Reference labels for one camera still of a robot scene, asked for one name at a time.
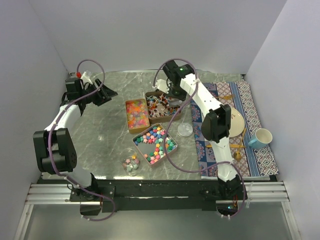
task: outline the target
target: gray floor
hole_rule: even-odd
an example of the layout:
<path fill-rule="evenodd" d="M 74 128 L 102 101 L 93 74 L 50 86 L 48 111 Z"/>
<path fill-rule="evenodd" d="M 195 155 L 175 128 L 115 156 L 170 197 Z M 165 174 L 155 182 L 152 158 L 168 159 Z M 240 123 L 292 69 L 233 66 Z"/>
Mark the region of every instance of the gray floor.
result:
<path fill-rule="evenodd" d="M 130 134 L 127 125 L 125 101 L 144 98 L 146 92 L 153 91 L 154 72 L 108 72 L 105 85 L 118 93 L 110 102 L 102 106 L 89 104 L 82 117 L 71 130 L 71 137 L 77 152 L 78 164 L 91 171 L 100 179 L 129 178 L 123 169 L 119 156 L 125 148 L 135 149 L 132 141 L 136 134 Z M 163 72 L 160 79 L 166 79 Z M 199 78 L 204 83 L 242 81 L 240 74 L 217 74 L 200 72 Z M 177 152 L 172 154 L 176 165 L 187 170 L 198 169 L 195 138 L 181 137 L 177 133 L 182 122 L 192 123 L 191 110 L 187 106 L 182 118 L 174 122 L 169 134 L 178 144 Z M 200 179 L 199 173 L 184 173 L 176 170 L 168 161 L 150 168 L 142 159 L 140 167 L 134 172 L 134 178 L 150 180 L 195 180 Z M 44 174 L 43 178 L 56 178 Z"/>
<path fill-rule="evenodd" d="M 230 221 L 201 210 L 120 211 L 87 222 L 77 205 L 35 205 L 25 240 L 291 240 L 280 202 L 251 203 Z"/>

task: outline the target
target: mug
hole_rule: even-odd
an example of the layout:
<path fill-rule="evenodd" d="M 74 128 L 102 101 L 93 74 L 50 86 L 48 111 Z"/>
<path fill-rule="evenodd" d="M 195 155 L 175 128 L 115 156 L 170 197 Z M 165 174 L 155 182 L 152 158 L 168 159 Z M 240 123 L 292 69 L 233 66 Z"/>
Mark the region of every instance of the mug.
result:
<path fill-rule="evenodd" d="M 248 145 L 253 149 L 262 149 L 272 141 L 272 134 L 265 128 L 259 128 L 254 135 L 251 136 Z"/>

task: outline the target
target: placemat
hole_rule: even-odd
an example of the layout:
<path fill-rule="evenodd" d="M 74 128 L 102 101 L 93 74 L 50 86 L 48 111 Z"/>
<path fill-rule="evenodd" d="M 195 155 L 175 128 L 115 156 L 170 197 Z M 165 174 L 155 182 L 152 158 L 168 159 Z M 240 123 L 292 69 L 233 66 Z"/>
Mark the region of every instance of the placemat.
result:
<path fill-rule="evenodd" d="M 220 98 L 222 104 L 229 104 L 231 107 L 237 109 L 243 116 L 245 127 L 247 129 L 243 142 L 246 148 L 241 148 L 242 159 L 234 163 L 239 168 L 243 177 L 262 177 L 269 175 L 278 175 L 279 170 L 276 165 L 275 157 L 269 145 L 261 149 L 253 149 L 248 146 L 248 142 L 252 134 L 261 128 L 260 119 L 252 98 L 250 85 L 245 81 L 238 82 L 219 82 L 219 83 L 203 83 L 209 92 L 215 97 L 222 97 L 227 95 L 234 95 L 230 100 Z M 193 132 L 196 143 L 197 157 L 199 161 L 199 169 L 204 169 L 216 163 L 215 155 L 212 148 L 207 148 L 210 144 L 205 140 L 201 133 L 201 125 L 203 116 L 200 108 L 192 100 L 190 103 Z M 229 139 L 230 144 L 240 144 L 241 134 Z M 236 148 L 231 148 L 232 155 L 237 151 Z M 203 171 L 201 173 L 204 177 L 216 177 L 217 170 L 212 169 Z"/>

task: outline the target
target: table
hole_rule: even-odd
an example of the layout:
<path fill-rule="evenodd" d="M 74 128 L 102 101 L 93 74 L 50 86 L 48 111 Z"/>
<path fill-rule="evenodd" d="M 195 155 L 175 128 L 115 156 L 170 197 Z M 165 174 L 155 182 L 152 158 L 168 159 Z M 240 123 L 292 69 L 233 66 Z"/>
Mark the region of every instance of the table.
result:
<path fill-rule="evenodd" d="M 243 81 L 240 74 L 217 74 L 199 72 L 203 83 Z M 125 101 L 144 98 L 146 92 L 153 91 L 155 71 L 107 72 L 105 85 L 116 91 L 118 96 L 111 101 L 95 106 L 88 104 L 82 117 L 71 129 L 72 141 L 77 153 L 77 164 L 92 172 L 97 179 L 145 179 L 145 180 L 199 180 L 199 173 L 185 173 L 175 169 L 168 161 L 150 168 L 140 156 L 141 164 L 135 176 L 129 176 L 123 169 L 119 155 L 125 148 L 135 149 L 132 139 L 136 134 L 128 131 Z M 163 72 L 158 78 L 167 79 Z M 198 170 L 197 150 L 194 135 L 181 137 L 177 129 L 180 123 L 190 123 L 191 110 L 186 106 L 180 120 L 173 122 L 169 134 L 178 143 L 173 162 L 186 170 Z M 55 179 L 56 175 L 44 173 L 44 179 Z"/>

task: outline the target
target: beige plate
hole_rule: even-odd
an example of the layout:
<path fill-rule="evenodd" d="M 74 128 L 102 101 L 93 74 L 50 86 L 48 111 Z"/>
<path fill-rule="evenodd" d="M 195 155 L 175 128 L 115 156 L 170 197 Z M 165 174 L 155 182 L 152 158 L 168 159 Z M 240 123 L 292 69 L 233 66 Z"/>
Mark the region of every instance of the beige plate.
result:
<path fill-rule="evenodd" d="M 238 136 L 245 129 L 245 120 L 240 112 L 231 107 L 231 127 L 229 131 L 229 138 Z"/>

